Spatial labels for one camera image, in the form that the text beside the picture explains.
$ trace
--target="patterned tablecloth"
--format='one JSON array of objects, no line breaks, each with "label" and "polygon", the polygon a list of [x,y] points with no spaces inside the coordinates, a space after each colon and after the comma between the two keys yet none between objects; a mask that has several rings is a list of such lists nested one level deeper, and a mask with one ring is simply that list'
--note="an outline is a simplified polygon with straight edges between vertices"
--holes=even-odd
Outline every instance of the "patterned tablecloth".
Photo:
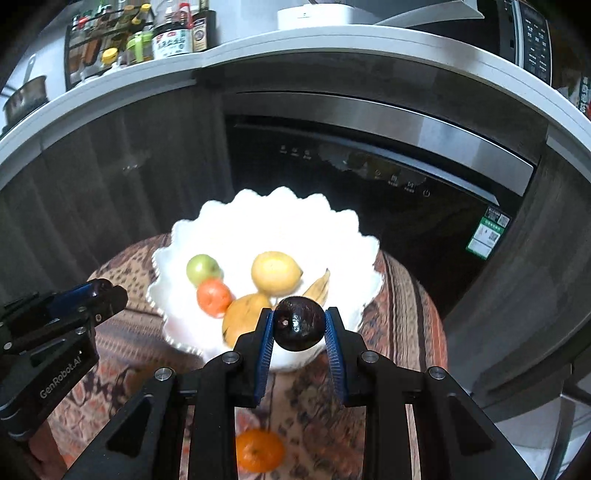
[{"label": "patterned tablecloth", "polygon": [[[91,278],[103,277],[125,287],[126,309],[96,329],[99,363],[56,408],[49,423],[66,463],[71,465],[105,423],[161,366],[184,373],[202,365],[199,358],[178,352],[162,338],[162,318],[145,301],[154,281],[152,253],[168,245],[160,235],[130,246]],[[408,271],[380,252],[375,268],[385,281],[363,312],[360,329],[368,348],[401,367],[424,371],[446,367],[446,341],[433,302]],[[349,480],[361,475],[365,409],[340,408],[330,385],[326,353],[289,374],[270,374],[267,394],[252,413],[243,411],[237,425],[260,426],[278,433],[286,456],[261,480]],[[413,477],[419,478],[414,420],[409,413]],[[181,477],[186,477],[188,445],[183,449]],[[241,475],[256,478],[256,475]]]}]

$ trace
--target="dark plum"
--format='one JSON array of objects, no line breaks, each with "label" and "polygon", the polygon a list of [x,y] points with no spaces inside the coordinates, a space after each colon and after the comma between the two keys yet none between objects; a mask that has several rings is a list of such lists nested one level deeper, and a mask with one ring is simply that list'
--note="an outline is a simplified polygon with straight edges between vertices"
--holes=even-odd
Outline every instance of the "dark plum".
[{"label": "dark plum", "polygon": [[273,312],[273,337],[279,346],[302,352],[316,345],[324,336],[324,310],[306,297],[287,297]]}]

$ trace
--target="qr code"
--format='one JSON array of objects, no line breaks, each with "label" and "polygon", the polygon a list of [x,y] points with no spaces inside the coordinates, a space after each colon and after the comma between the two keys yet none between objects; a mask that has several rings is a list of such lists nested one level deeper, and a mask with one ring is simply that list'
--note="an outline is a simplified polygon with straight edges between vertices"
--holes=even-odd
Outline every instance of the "qr code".
[{"label": "qr code", "polygon": [[501,215],[496,222],[503,228],[506,228],[509,225],[509,217],[507,215]]}]

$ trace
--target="energy label sticker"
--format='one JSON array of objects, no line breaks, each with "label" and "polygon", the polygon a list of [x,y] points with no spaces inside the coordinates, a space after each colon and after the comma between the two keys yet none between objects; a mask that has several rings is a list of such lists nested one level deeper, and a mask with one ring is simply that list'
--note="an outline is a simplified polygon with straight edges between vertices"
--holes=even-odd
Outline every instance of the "energy label sticker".
[{"label": "energy label sticker", "polygon": [[504,231],[497,223],[482,217],[466,250],[486,260]]}]

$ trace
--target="fruit bowl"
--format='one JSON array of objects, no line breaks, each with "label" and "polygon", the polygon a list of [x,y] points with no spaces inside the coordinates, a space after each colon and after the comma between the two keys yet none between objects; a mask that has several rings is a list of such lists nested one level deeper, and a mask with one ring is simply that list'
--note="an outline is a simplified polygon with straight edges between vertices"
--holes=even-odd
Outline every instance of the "fruit bowl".
[{"label": "fruit bowl", "polygon": [[[375,237],[359,233],[354,211],[331,210],[321,194],[300,199],[286,187],[268,196],[242,190],[230,203],[211,200],[197,219],[174,224],[170,246],[152,256],[158,278],[148,287],[147,299],[164,317],[165,340],[208,362],[231,348],[222,337],[222,319],[210,317],[197,305],[196,289],[186,276],[187,262],[194,255],[207,254],[217,261],[223,282],[236,298],[256,293],[251,265],[262,252],[285,252],[301,267],[301,281],[291,295],[305,292],[328,268],[324,308],[337,307],[345,328],[357,330],[363,309],[384,280],[374,269],[378,250]],[[271,370],[301,368],[325,347],[324,339],[303,352],[275,344]]]}]

